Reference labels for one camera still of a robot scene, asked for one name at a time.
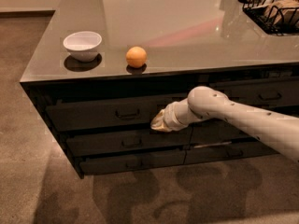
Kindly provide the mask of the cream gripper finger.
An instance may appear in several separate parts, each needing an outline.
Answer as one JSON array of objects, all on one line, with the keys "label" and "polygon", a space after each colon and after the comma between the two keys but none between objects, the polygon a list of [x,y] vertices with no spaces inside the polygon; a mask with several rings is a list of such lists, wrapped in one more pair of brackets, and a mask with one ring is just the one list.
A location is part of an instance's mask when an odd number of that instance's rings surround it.
[{"label": "cream gripper finger", "polygon": [[150,127],[157,132],[171,132],[171,129],[164,122],[164,110],[162,109],[151,121]]}]

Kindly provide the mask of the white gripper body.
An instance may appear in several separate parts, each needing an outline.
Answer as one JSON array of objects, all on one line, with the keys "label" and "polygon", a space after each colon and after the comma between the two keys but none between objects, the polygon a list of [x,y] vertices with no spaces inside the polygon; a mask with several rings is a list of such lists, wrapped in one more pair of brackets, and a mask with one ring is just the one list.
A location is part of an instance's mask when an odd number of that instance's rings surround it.
[{"label": "white gripper body", "polygon": [[164,110],[163,123],[168,132],[185,129],[191,121],[192,116],[186,101],[171,103]]}]

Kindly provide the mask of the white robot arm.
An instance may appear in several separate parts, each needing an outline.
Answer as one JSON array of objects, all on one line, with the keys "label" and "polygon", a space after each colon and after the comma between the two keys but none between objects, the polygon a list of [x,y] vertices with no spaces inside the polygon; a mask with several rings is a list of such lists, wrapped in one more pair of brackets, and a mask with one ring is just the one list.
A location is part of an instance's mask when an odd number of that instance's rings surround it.
[{"label": "white robot arm", "polygon": [[208,119],[221,119],[299,162],[299,118],[234,102],[224,93],[205,86],[196,87],[186,99],[167,105],[150,127],[169,133]]}]

